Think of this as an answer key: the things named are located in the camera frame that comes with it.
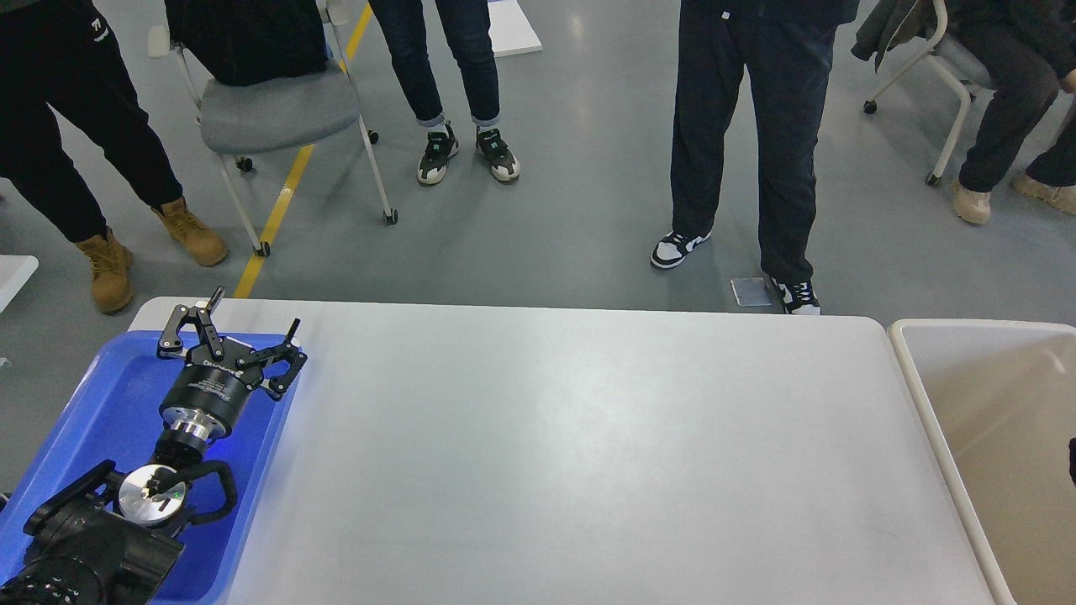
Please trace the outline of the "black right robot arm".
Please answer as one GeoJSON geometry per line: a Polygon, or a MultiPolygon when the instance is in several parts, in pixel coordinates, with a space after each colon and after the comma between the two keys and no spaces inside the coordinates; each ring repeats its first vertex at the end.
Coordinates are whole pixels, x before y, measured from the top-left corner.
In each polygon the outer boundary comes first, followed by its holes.
{"type": "Polygon", "coordinates": [[[1076,438],[1068,440],[1068,478],[1076,486],[1076,438]]]}

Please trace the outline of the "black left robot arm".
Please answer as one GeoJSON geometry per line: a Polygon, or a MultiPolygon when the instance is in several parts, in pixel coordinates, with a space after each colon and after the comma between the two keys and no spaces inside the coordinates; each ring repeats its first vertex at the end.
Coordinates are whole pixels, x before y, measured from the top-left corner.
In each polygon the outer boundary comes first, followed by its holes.
{"type": "Polygon", "coordinates": [[[307,356],[207,302],[109,341],[3,503],[4,604],[213,604],[237,571],[307,356]]]}

